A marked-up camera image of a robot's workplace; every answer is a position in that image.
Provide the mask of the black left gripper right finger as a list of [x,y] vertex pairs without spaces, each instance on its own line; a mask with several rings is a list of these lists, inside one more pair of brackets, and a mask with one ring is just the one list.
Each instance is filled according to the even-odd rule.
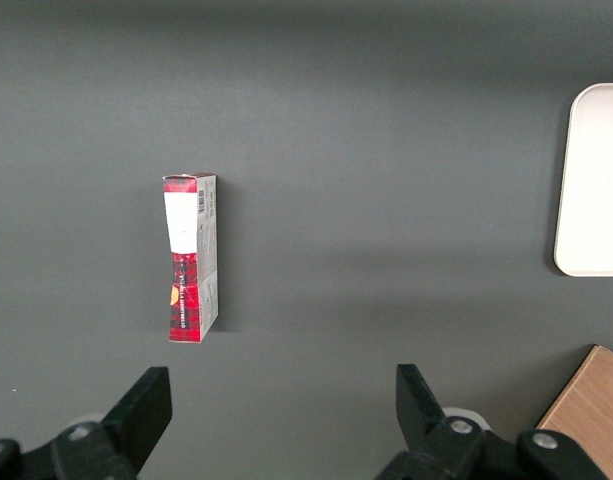
[[528,429],[506,441],[464,415],[444,413],[418,367],[396,368],[396,414],[407,449],[379,479],[604,479],[572,438]]

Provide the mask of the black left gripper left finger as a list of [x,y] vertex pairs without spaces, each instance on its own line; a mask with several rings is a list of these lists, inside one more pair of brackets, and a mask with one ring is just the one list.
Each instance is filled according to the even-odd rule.
[[136,479],[171,419],[169,369],[150,367],[99,421],[26,452],[0,438],[0,479]]

